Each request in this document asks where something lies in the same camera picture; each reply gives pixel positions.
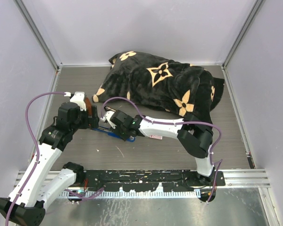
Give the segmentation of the blue stapler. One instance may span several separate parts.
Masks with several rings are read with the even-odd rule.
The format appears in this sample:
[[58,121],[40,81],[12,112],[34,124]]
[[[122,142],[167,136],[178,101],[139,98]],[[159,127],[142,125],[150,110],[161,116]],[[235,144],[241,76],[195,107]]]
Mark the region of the blue stapler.
[[[108,136],[111,136],[111,137],[118,138],[118,139],[121,139],[121,140],[122,140],[122,138],[121,138],[120,136],[118,136],[116,133],[110,131],[109,128],[99,126],[98,128],[92,128],[92,130],[98,131],[98,132],[102,132],[102,133],[107,134]],[[129,137],[126,141],[128,141],[128,142],[134,142],[135,140],[136,140],[136,138],[134,138],[134,137]]]

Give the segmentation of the red white staples box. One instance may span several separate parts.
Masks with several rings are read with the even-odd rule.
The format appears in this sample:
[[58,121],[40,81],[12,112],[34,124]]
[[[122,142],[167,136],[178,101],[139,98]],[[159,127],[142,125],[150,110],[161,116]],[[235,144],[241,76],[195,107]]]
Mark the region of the red white staples box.
[[162,136],[158,136],[158,135],[149,135],[149,138],[158,139],[158,140],[162,140],[163,139]]

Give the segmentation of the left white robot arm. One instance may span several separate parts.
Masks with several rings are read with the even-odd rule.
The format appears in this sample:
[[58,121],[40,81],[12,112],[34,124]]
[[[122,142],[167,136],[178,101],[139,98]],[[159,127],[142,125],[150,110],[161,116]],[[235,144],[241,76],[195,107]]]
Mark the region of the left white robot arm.
[[77,103],[65,102],[53,118],[53,123],[43,130],[36,155],[18,185],[7,198],[0,198],[0,213],[6,222],[20,226],[38,226],[46,209],[69,186],[81,186],[85,181],[83,166],[68,162],[59,175],[45,187],[42,186],[52,165],[72,141],[79,129],[99,126],[97,107],[87,104],[85,110]]

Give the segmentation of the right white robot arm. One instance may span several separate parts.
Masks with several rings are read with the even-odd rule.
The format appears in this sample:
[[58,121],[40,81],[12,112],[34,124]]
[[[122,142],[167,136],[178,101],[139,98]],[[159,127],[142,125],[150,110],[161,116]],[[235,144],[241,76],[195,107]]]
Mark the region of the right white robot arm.
[[209,126],[200,121],[189,124],[184,119],[162,120],[140,115],[133,118],[120,110],[106,112],[105,116],[111,129],[123,140],[136,136],[161,136],[178,140],[187,153],[195,158],[199,183],[207,186],[214,180],[214,165],[209,156],[213,132]]

